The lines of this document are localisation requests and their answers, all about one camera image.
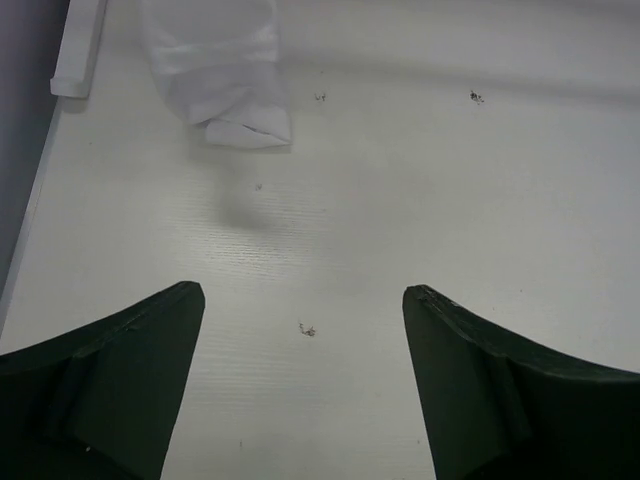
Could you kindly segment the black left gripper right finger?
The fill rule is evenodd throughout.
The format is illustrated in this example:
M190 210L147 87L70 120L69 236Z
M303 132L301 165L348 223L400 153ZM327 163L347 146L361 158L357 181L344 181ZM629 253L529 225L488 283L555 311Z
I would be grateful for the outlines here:
M639 377L500 327L426 285L404 325L439 479L635 479Z

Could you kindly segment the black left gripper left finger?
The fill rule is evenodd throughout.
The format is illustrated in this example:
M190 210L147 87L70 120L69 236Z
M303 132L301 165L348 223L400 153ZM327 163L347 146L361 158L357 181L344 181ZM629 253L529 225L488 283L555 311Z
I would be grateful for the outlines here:
M204 310L182 281L2 355L2 478L160 478Z

